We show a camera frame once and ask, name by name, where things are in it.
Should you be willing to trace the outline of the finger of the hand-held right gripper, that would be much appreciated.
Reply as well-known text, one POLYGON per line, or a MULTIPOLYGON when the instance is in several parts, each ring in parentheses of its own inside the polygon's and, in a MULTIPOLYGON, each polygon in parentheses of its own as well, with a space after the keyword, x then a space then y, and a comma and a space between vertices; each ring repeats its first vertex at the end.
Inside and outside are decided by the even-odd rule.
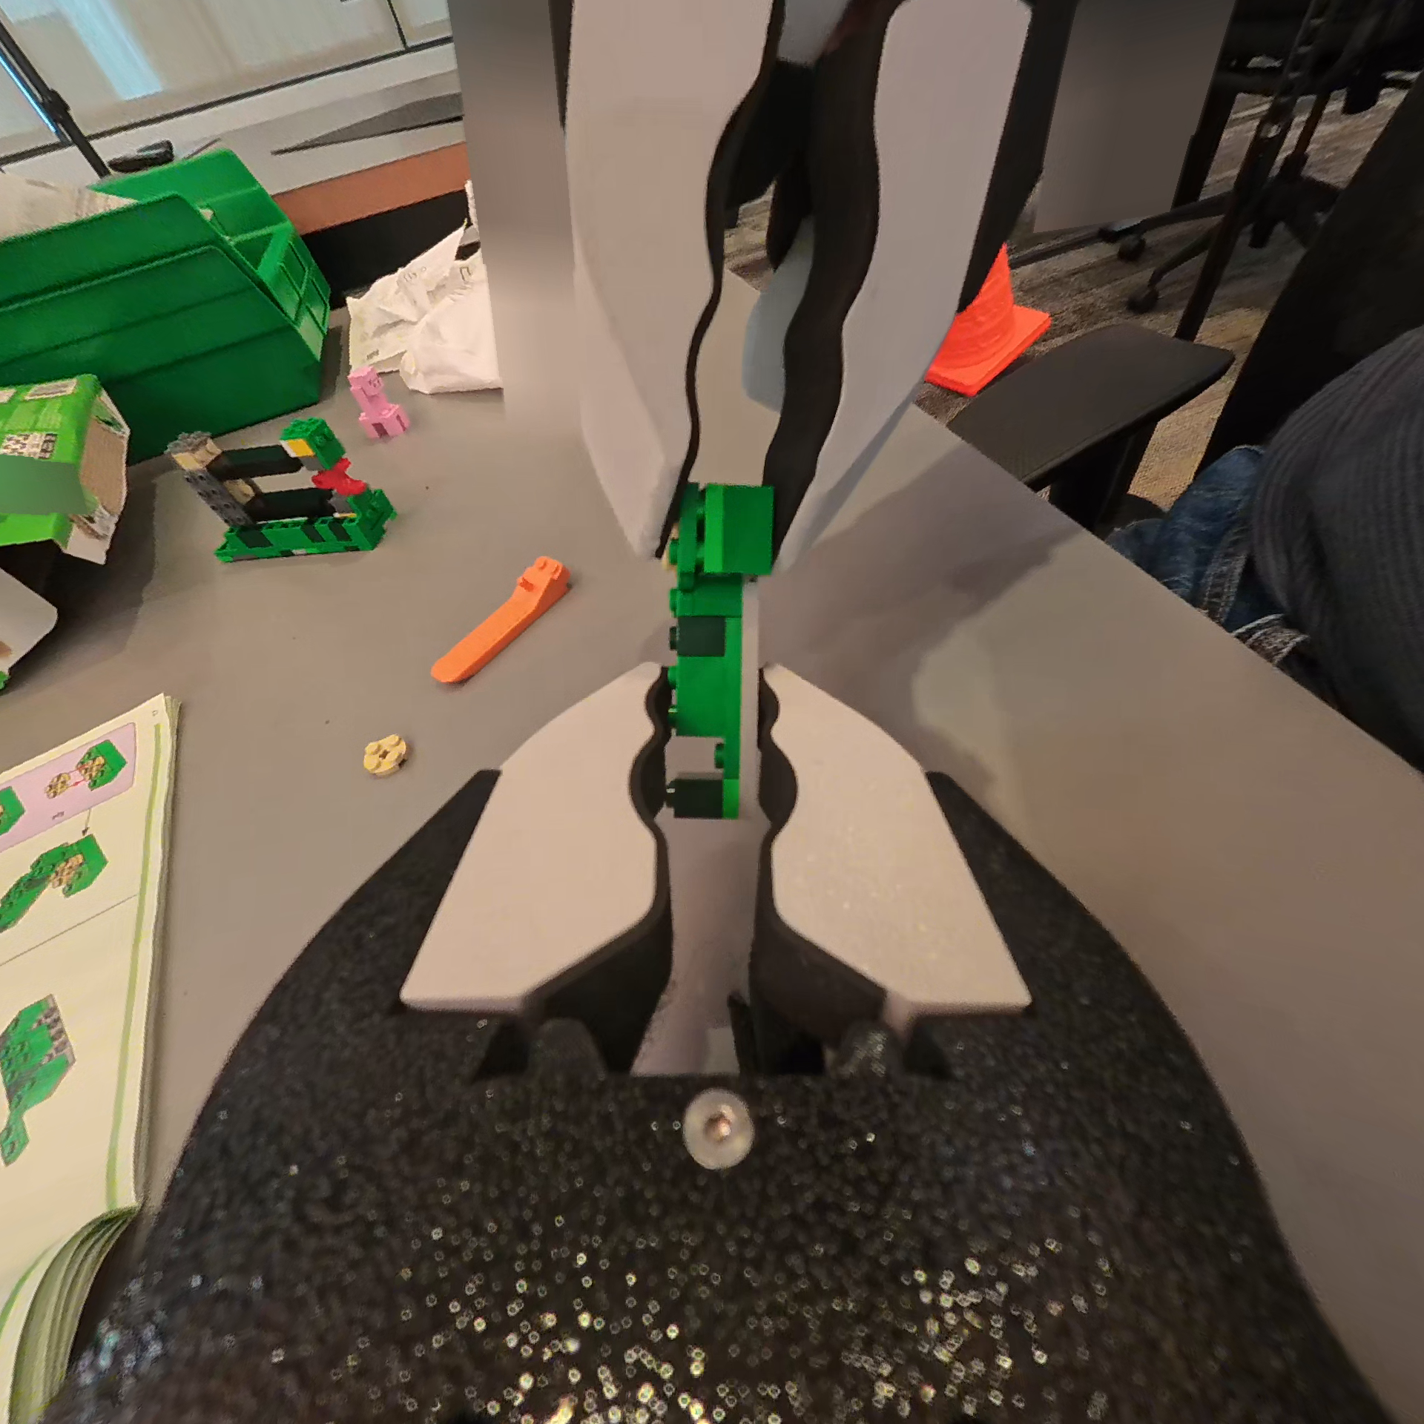
POLYGON ((870 4, 812 68, 810 210, 765 290, 777 558, 844 505, 951 327, 1027 32, 1017 2, 870 4))
POLYGON ((700 446, 697 368, 729 190, 782 4, 576 2, 565 82, 575 366, 585 449, 654 558, 700 446))

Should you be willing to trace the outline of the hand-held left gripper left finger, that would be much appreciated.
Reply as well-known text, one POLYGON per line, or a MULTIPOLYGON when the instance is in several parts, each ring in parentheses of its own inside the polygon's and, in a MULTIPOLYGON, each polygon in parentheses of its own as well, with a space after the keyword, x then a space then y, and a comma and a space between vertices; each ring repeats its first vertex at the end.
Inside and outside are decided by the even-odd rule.
POLYGON ((666 985, 671 899, 656 795, 660 665, 543 726, 495 773, 404 980, 409 1009, 534 1022, 632 1016, 666 985))

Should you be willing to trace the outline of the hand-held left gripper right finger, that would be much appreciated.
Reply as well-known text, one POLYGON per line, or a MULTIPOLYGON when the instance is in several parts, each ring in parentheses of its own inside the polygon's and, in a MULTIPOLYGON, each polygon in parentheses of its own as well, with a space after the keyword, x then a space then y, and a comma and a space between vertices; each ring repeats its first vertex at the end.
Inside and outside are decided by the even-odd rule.
POLYGON ((929 1021, 1031 1006, 917 760, 788 668, 765 670, 765 687, 765 1000, 788 1021, 929 1021))

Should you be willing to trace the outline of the green brick assembly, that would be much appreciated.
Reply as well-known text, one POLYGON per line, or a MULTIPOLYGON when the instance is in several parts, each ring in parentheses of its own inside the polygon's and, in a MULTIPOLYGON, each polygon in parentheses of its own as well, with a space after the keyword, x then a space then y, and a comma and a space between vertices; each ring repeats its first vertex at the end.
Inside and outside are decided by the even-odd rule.
POLYGON ((756 750, 754 589, 739 575, 680 572, 670 590, 670 733, 710 743, 710 772, 666 792, 682 819, 736 821, 751 802, 756 750))

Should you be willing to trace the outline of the grey desk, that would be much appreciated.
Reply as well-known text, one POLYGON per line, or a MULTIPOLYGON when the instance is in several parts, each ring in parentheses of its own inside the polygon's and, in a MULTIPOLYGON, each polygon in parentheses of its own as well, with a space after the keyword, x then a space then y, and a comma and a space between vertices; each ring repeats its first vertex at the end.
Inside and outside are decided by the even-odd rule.
MULTIPOLYGON (((181 704, 151 1068, 154 1206, 295 955, 475 772, 666 650, 578 438, 409 397, 371 444, 383 546, 222 566, 136 468, 92 602, 3 694, 3 768, 181 704), (539 558, 571 587, 473 678, 431 666, 539 558), (392 777, 363 748, 400 734, 392 777)), ((1127 951, 1194 1039, 1331 1326, 1421 1421, 1421 777, 912 409, 765 646, 944 772, 1127 951)))

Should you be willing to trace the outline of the orange traffic cone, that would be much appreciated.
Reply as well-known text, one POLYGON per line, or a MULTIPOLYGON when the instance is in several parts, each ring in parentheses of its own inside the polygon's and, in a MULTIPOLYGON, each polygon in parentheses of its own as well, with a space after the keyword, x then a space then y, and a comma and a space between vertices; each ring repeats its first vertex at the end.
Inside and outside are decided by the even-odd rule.
POLYGON ((926 372, 926 382, 975 399, 1041 339, 1051 324, 1051 314, 1017 304, 1009 249, 1004 244, 975 300, 955 317, 926 372))

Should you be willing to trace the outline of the white paper bags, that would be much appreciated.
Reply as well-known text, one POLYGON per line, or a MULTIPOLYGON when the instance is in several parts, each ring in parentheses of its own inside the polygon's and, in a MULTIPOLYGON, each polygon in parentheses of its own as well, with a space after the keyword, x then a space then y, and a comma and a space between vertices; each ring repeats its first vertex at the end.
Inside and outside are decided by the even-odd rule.
POLYGON ((422 395, 502 390, 488 271, 473 226, 348 297, 351 368, 395 372, 422 395))

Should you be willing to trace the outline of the grey furniture panel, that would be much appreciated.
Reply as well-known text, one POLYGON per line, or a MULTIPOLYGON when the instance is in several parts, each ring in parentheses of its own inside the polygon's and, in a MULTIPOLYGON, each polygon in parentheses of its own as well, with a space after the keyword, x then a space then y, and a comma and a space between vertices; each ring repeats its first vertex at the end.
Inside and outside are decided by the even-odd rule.
POLYGON ((1036 195, 1039 234, 1166 210, 1233 2, 1082 2, 1036 195))

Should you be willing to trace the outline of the orange brick separator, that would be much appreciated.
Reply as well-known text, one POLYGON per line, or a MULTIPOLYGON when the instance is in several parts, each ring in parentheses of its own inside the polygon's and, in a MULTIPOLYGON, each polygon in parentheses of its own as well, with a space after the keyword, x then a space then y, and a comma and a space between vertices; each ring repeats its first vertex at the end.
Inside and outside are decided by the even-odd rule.
POLYGON ((549 612, 570 587, 566 565, 553 558, 536 560, 521 573, 509 599, 431 666, 432 678, 444 685, 473 678, 549 612))

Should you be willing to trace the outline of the pink brick figure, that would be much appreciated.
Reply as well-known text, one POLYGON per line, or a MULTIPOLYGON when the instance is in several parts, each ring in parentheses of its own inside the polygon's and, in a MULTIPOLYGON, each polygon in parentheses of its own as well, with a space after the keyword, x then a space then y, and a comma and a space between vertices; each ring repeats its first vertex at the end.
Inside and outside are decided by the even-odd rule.
POLYGON ((359 407, 359 426, 371 441, 395 439, 410 429, 407 412, 387 394, 385 378, 376 368, 354 366, 348 385, 359 407))

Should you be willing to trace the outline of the black and green brick build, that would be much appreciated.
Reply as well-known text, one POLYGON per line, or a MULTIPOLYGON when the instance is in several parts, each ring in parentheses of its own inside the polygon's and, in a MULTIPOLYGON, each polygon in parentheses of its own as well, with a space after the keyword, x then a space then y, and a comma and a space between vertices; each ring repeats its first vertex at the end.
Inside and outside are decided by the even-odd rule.
POLYGON ((387 494, 351 473, 327 421, 292 421, 275 444, 224 449, 207 433, 166 446, 188 490, 224 524, 224 565, 376 550, 398 517, 387 494))

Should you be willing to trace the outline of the green plastic bin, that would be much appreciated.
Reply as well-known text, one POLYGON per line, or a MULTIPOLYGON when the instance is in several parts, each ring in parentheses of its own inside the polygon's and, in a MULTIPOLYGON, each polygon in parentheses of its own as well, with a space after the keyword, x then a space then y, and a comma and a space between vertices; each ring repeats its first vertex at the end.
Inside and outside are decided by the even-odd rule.
POLYGON ((246 239, 268 229, 295 229, 292 219, 263 188, 244 161, 217 148, 146 171, 93 182, 92 188, 132 202, 183 199, 209 216, 219 233, 246 239))
POLYGON ((271 204, 166 194, 2 248, 3 385, 92 375, 131 456, 319 400, 331 288, 271 204))

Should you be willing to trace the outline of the person's blue jeans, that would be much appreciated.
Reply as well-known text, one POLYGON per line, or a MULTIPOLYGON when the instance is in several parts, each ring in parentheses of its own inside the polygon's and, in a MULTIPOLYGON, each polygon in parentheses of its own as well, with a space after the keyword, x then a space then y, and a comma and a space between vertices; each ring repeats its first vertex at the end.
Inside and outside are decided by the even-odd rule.
POLYGON ((1109 546, 1292 682, 1317 689, 1311 639, 1260 578, 1253 502, 1263 453, 1222 455, 1166 511, 1141 514, 1109 546))

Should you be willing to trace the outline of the brick instruction booklet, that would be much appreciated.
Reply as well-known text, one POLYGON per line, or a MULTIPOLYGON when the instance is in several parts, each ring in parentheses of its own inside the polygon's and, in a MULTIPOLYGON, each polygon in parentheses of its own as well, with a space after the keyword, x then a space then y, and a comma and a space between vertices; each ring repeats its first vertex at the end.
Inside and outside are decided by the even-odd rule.
POLYGON ((176 702, 3 773, 2 1421, 54 1399, 144 1200, 176 702))

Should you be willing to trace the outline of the person's grey sweater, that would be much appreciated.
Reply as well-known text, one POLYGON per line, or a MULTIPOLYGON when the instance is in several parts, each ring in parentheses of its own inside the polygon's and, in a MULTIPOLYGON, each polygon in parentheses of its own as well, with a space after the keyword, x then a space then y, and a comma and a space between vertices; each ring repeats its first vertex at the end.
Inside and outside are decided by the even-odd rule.
POLYGON ((1251 560, 1331 702, 1422 768, 1422 331, 1302 404, 1266 444, 1251 560))

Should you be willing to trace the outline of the black tripod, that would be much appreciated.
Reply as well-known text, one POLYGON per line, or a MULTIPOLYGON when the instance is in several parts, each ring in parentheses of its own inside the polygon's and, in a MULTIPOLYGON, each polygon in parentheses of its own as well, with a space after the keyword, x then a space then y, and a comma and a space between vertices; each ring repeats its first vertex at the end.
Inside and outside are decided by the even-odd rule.
POLYGON ((7 24, 2 24, 2 68, 20 88, 31 109, 42 119, 46 129, 56 139, 78 151, 95 175, 102 180, 110 178, 112 170, 97 153, 88 136, 78 127, 68 102, 42 78, 7 24))

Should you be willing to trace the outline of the green toy set box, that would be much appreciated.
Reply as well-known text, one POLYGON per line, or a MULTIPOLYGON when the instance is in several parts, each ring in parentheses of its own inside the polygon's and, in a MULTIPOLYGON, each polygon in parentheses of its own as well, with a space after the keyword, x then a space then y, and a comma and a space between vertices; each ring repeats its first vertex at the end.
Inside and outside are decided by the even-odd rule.
POLYGON ((2 388, 2 546, 105 565, 129 492, 131 427, 83 373, 2 388))

